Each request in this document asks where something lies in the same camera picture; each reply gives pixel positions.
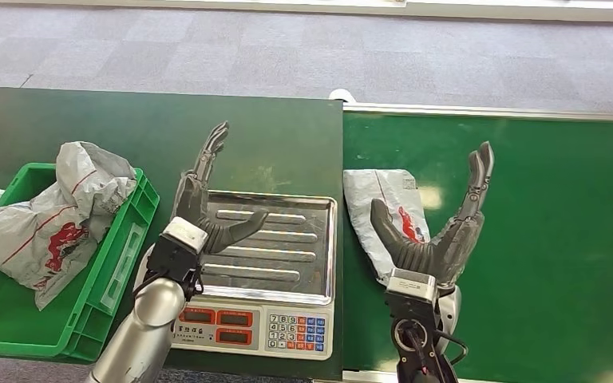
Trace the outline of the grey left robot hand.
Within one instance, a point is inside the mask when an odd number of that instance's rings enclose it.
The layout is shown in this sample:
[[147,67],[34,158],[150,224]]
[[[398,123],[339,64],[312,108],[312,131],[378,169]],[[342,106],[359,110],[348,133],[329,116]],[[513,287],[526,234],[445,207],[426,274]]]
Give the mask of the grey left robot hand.
[[223,225],[208,216],[208,184],[213,162],[223,150],[229,123],[216,125],[205,140],[194,166],[183,172],[176,190],[171,217],[187,220],[208,234],[203,253],[220,253],[229,246],[246,239],[264,225],[267,211],[256,211],[243,222]]

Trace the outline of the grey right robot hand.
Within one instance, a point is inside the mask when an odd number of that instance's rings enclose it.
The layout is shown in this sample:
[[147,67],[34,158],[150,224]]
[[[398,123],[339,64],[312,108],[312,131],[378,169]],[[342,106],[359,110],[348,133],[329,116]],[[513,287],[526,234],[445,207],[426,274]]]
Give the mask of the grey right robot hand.
[[457,213],[427,243],[406,238],[393,224],[389,208],[371,201],[370,222],[395,267],[432,275],[444,290],[453,288],[465,269],[484,224],[481,208],[489,190],[494,153],[488,141],[469,153],[469,181]]

